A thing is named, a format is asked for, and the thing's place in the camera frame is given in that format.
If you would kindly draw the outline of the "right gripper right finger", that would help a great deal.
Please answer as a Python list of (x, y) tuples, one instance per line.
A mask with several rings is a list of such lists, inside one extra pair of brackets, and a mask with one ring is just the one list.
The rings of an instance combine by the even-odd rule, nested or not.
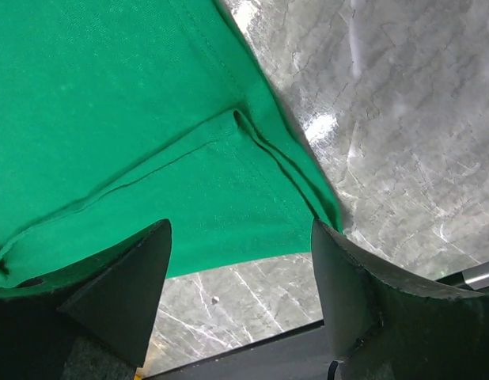
[(343, 379), (489, 379), (489, 292), (426, 279), (315, 220), (311, 252)]

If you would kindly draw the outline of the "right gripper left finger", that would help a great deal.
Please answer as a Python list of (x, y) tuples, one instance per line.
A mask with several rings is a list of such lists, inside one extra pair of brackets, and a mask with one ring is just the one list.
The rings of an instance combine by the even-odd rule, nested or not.
[(171, 249), (163, 219), (0, 289), (0, 379), (132, 379), (145, 362)]

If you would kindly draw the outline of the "green t shirt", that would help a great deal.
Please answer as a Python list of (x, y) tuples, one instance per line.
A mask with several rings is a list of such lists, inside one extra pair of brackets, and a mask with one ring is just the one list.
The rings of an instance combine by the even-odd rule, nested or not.
[(0, 1), (0, 289), (162, 219), (170, 277), (342, 227), (220, 2)]

